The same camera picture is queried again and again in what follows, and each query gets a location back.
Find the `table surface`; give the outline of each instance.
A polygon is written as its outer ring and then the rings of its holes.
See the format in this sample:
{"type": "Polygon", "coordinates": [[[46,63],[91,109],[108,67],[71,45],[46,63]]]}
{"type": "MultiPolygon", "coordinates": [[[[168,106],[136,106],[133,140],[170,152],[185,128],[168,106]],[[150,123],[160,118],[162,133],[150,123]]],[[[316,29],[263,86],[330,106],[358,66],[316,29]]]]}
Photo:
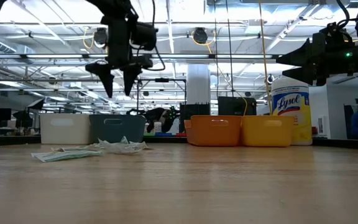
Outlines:
{"type": "Polygon", "coordinates": [[[43,163],[0,147],[0,223],[358,223],[358,150],[150,144],[43,163]]]}

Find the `workstation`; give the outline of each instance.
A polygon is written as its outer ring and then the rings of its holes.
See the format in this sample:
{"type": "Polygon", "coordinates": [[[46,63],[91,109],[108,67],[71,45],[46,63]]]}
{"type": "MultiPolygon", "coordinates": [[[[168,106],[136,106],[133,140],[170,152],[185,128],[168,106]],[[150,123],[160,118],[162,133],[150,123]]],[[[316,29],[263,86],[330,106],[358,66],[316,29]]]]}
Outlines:
{"type": "Polygon", "coordinates": [[[357,27],[353,0],[0,0],[0,223],[358,223],[357,27]]]}

